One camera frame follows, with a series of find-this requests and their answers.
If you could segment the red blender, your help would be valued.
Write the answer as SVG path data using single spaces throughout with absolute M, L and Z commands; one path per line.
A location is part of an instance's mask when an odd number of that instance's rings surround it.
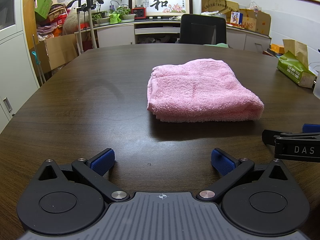
M 145 0 L 134 0 L 132 4 L 132 13 L 135 15 L 135 20 L 146 19 Z

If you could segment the cardboard boxes on counter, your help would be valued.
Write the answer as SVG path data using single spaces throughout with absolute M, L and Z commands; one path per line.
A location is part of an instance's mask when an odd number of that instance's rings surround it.
M 235 27 L 267 36 L 270 33 L 271 16 L 257 6 L 240 9 L 238 3 L 229 0 L 201 0 L 201 11 L 225 15 L 226 22 Z

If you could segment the orange box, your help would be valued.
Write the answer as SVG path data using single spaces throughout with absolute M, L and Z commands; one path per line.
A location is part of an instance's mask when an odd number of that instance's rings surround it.
M 284 54 L 284 53 L 285 53 L 285 48 L 284 48 L 283 45 L 279 45 L 279 44 L 274 44 L 274 43 L 272 43 L 272 44 L 270 45 L 270 49 L 271 49 L 272 51 L 274 51 L 275 53 L 277 53 L 277 54 Z

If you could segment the framed calligraphy painting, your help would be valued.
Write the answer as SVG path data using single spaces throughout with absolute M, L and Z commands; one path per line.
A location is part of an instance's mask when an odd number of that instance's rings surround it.
M 132 12 L 134 0 L 129 0 Z M 193 0 L 145 0 L 146 19 L 170 18 L 193 13 Z

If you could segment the black office chair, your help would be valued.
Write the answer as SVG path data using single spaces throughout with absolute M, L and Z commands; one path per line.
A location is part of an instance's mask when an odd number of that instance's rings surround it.
M 184 14 L 181 17 L 180 43 L 226 44 L 226 20 L 215 16 Z

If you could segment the potted green plants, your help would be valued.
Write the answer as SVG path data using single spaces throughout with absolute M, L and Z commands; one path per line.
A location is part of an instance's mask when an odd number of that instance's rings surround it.
M 123 0 L 117 2 L 116 0 L 110 0 L 109 8 L 107 10 L 102 10 L 103 4 L 106 4 L 107 0 L 93 0 L 93 4 L 96 5 L 96 12 L 92 13 L 92 20 L 94 24 L 102 24 L 102 19 L 109 18 L 109 22 L 112 24 L 120 23 L 122 21 L 121 17 L 123 15 L 128 15 L 129 6 L 127 4 L 122 4 Z

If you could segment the green tissue box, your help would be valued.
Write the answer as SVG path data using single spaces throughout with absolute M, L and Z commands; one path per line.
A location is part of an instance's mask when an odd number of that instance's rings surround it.
M 278 59 L 277 69 L 304 88 L 312 88 L 316 75 L 309 70 L 308 47 L 306 44 L 283 39 L 284 54 Z

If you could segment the black crutches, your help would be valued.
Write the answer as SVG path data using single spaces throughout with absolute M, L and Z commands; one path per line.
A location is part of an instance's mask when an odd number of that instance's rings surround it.
M 103 4 L 103 0 L 71 0 L 66 8 L 71 8 L 72 5 L 77 2 L 78 6 L 76 9 L 76 15 L 77 15 L 77 21 L 78 21 L 78 35 L 77 35 L 77 46 L 79 54 L 84 53 L 83 44 L 82 44 L 82 34 L 81 34 L 81 20 L 80 15 L 83 12 L 84 13 L 84 27 L 86 26 L 86 20 L 89 23 L 89 28 L 91 32 L 91 38 L 92 38 L 92 47 L 94 49 L 97 48 L 97 43 L 95 40 L 95 34 L 93 30 L 93 20 L 92 20 L 92 10 L 96 8 L 95 2 L 97 2 L 99 5 Z

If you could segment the large cardboard box left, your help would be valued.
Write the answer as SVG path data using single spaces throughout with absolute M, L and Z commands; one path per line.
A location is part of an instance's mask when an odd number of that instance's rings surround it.
M 41 41 L 36 47 L 44 74 L 71 62 L 78 56 L 75 34 L 49 38 Z

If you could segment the teal handled broom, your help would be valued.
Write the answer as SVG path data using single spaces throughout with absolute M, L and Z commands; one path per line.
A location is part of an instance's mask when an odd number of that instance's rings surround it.
M 39 72 L 39 77 L 40 77 L 40 82 L 41 82 L 41 85 L 43 85 L 45 82 L 46 82 L 46 79 L 44 77 L 44 73 L 43 73 L 43 70 L 42 70 L 42 67 L 41 67 L 41 62 L 40 62 L 40 59 L 38 57 L 38 54 L 36 51 L 31 51 L 31 54 L 33 55 L 34 59 L 35 59 L 35 63 L 36 63 L 36 66 L 37 66 L 37 70 Z

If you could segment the green cushion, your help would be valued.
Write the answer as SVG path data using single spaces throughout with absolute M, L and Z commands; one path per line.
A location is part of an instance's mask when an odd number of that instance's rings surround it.
M 228 44 L 225 44 L 225 43 L 205 44 L 205 46 L 209 46 L 209 47 L 220 47 L 220 48 L 229 48 L 229 45 L 228 45 Z

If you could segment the green paper bag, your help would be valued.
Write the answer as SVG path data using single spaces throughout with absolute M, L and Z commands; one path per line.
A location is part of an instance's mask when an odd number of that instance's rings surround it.
M 37 21 L 42 22 L 46 20 L 52 4 L 52 0 L 36 0 L 35 17 Z

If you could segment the white side counter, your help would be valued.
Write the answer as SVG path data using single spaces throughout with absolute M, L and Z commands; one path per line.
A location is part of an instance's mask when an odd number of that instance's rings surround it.
M 180 38 L 180 21 L 149 20 L 94 26 L 99 48 L 140 43 L 177 43 Z M 235 27 L 226 28 L 230 48 L 262 53 L 271 44 L 267 35 Z

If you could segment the grey metal cabinet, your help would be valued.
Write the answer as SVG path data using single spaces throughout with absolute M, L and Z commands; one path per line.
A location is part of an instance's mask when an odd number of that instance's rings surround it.
M 1 0 L 1 131 L 39 89 L 23 23 L 23 0 Z

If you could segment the pink towel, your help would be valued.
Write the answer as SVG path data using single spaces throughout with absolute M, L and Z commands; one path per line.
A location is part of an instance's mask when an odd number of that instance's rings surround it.
M 152 69 L 147 110 L 164 122 L 258 120 L 264 103 L 221 60 L 196 59 Z

